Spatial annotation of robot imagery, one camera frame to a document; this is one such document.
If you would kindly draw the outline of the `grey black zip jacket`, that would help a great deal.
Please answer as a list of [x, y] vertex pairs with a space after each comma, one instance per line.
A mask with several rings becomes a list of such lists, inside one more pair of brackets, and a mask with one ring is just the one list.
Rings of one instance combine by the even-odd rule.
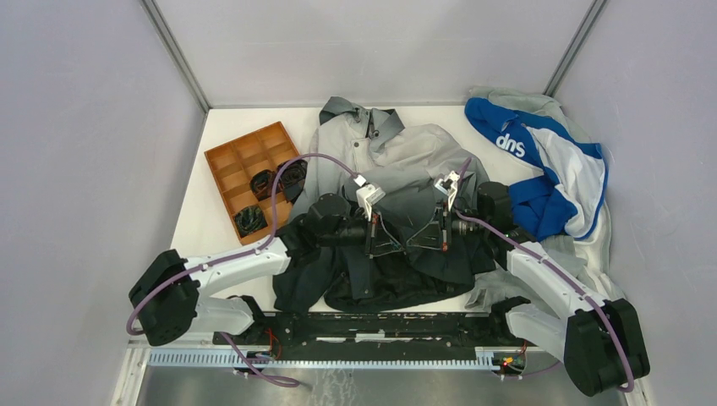
[[[461, 185], [470, 189], [488, 180], [481, 161], [437, 124], [408, 127], [395, 110], [366, 108], [339, 96], [323, 106], [319, 122], [310, 142], [304, 190], [293, 204], [292, 217], [306, 213], [328, 193], [355, 204], [358, 187], [349, 174], [356, 172], [386, 192], [375, 210], [402, 244], [398, 207], [413, 188], [451, 171], [463, 173]], [[272, 281], [276, 309], [293, 313], [304, 313], [319, 301], [350, 313], [398, 310], [473, 288], [451, 285], [441, 290], [439, 285], [410, 264], [405, 248], [403, 253], [369, 258], [348, 246], [325, 247], [317, 261]]]

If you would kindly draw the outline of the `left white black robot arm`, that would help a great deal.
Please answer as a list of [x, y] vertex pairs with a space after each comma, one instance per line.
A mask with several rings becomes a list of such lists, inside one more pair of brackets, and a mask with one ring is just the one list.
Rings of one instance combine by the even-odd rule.
[[322, 195], [306, 213], [273, 236], [218, 255], [183, 258], [176, 250], [160, 253], [129, 291], [134, 310], [126, 328], [159, 347], [188, 332], [225, 332], [244, 343], [259, 342], [266, 331], [260, 309], [250, 297], [219, 299], [222, 290], [247, 281], [280, 275], [317, 261], [324, 247], [356, 247], [378, 257], [402, 250], [379, 212], [353, 209], [339, 195]]

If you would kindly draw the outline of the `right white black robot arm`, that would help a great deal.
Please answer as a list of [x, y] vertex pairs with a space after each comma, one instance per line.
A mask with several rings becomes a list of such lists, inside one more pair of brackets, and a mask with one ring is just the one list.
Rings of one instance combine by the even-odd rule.
[[410, 264], [441, 290], [471, 288], [480, 273], [502, 269], [538, 296], [492, 305], [488, 332], [495, 343], [522, 338], [538, 346], [588, 396], [632, 390], [649, 373], [634, 306], [596, 292], [554, 262], [514, 219], [504, 184], [470, 189], [450, 177], [413, 188], [398, 207], [397, 226]]

